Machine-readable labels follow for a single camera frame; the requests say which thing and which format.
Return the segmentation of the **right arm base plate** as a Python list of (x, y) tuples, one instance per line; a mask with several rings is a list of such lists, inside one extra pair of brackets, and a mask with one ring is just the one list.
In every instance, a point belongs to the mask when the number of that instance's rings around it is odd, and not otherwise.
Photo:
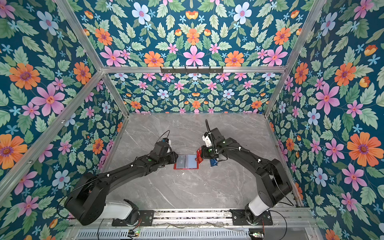
[(264, 212), (260, 216), (255, 216), (250, 210), (231, 209), (234, 226), (272, 226), (273, 219), (270, 212)]

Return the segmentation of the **red credit card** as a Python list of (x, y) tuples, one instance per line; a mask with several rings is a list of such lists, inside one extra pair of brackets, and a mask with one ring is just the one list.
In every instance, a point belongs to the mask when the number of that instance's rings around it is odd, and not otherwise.
[(198, 165), (203, 161), (203, 157), (202, 157), (202, 148), (199, 148), (197, 150), (197, 157), (196, 157), (196, 162), (198, 163)]

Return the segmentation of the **red leather card holder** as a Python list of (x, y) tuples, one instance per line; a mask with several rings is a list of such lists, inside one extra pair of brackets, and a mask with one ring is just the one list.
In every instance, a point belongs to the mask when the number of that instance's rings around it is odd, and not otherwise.
[(201, 162), (197, 155), (179, 155), (174, 170), (198, 170)]

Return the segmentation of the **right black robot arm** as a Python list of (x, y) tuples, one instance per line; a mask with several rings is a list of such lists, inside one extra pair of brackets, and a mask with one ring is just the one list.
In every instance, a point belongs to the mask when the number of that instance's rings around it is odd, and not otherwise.
[(233, 160), (256, 178), (256, 197), (245, 207), (247, 221), (255, 224), (293, 190), (289, 177), (279, 160), (262, 158), (236, 140), (226, 139), (219, 129), (211, 129), (208, 120), (205, 123), (207, 132), (203, 136), (202, 158), (219, 162)]

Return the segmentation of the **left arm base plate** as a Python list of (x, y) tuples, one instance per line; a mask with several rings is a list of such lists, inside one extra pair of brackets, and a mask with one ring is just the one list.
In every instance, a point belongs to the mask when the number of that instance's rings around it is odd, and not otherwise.
[(149, 227), (154, 220), (153, 210), (134, 210), (125, 220), (113, 219), (113, 227)]

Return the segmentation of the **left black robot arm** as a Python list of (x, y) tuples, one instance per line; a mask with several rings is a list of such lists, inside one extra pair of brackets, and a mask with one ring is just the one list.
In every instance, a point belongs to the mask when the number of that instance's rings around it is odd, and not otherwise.
[(118, 219), (129, 226), (139, 221), (138, 207), (130, 200), (107, 202), (107, 196), (128, 182), (145, 177), (166, 165), (176, 162), (168, 138), (155, 143), (150, 153), (135, 158), (132, 163), (101, 174), (84, 174), (64, 203), (64, 207), (83, 226), (99, 219)]

